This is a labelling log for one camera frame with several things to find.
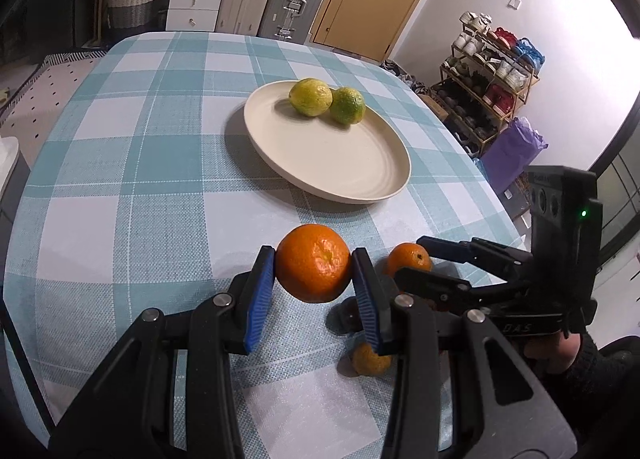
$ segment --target red shoe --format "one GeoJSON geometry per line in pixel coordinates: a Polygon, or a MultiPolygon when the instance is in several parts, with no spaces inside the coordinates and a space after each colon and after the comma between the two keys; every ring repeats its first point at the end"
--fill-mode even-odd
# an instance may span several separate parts
{"type": "Polygon", "coordinates": [[[486,93],[484,93],[482,100],[484,100],[484,102],[487,103],[487,105],[492,106],[494,105],[494,103],[497,103],[502,97],[501,91],[502,91],[502,87],[500,87],[497,84],[491,84],[486,90],[486,93]]]}
{"type": "Polygon", "coordinates": [[[494,111],[499,115],[508,116],[513,111],[515,100],[513,95],[509,94],[505,89],[500,88],[500,99],[494,105],[494,111]]]}
{"type": "Polygon", "coordinates": [[[517,37],[513,33],[508,32],[502,28],[497,28],[493,32],[489,32],[489,36],[494,40],[497,40],[502,46],[507,49],[513,49],[518,41],[517,37]]]}

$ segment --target plaid tablecloth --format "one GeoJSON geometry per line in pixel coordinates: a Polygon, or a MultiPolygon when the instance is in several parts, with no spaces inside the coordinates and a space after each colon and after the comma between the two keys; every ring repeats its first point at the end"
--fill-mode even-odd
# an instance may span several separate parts
{"type": "MultiPolygon", "coordinates": [[[[331,226],[374,261],[420,235],[520,242],[452,135],[381,68],[263,38],[169,32],[128,38],[96,65],[31,172],[4,281],[55,420],[143,309],[193,309],[248,270],[261,245],[277,246],[300,224],[331,226]],[[306,77],[359,89],[396,129],[413,166],[401,194],[370,206],[333,203],[263,163],[242,105],[265,83],[306,77]]],[[[475,284],[490,280],[470,265],[460,273],[475,284]]],[[[350,286],[342,298],[352,294],[350,286]]],[[[329,308],[276,285],[262,343],[232,360],[247,457],[380,456],[392,372],[341,374],[336,363],[357,338],[327,331],[329,308]]],[[[182,446],[184,358],[175,403],[182,446]]],[[[22,413],[46,441],[11,352],[8,360],[22,413]]]]}

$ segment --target suitcase handle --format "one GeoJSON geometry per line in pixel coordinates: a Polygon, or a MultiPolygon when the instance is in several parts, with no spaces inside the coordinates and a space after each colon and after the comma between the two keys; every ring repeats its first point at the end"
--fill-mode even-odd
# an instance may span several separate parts
{"type": "Polygon", "coordinates": [[[294,17],[299,17],[300,15],[302,15],[305,12],[305,8],[306,8],[306,0],[299,0],[302,4],[300,4],[300,9],[298,11],[296,11],[295,13],[291,14],[294,17]]]}

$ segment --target metal screw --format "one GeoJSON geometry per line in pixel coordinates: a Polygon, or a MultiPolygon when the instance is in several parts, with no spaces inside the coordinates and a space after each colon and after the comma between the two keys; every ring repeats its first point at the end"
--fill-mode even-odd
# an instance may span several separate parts
{"type": "Polygon", "coordinates": [[[218,293],[215,297],[213,297],[213,303],[218,307],[226,307],[233,301],[233,297],[228,293],[218,293]]]}
{"type": "Polygon", "coordinates": [[[482,322],[484,322],[484,319],[486,318],[484,316],[484,313],[479,309],[470,309],[466,312],[466,317],[471,322],[475,322],[476,324],[482,324],[482,322]]]}
{"type": "Polygon", "coordinates": [[[398,295],[395,298],[395,303],[398,307],[411,307],[414,304],[414,298],[411,295],[398,295]]]}
{"type": "Polygon", "coordinates": [[[160,312],[154,307],[145,309],[145,311],[142,312],[142,320],[145,322],[155,322],[158,318],[160,318],[160,312]]]}

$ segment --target white plate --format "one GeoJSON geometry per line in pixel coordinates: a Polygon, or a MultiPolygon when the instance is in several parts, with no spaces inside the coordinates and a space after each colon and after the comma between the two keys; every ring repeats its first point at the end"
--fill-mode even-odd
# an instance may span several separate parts
{"type": "Polygon", "coordinates": [[[328,112],[307,118],[289,103],[295,83],[263,85],[244,105],[249,138],[267,165],[302,190],[340,203],[398,194],[411,176],[411,160],[394,129],[369,107],[348,127],[328,112]]]}

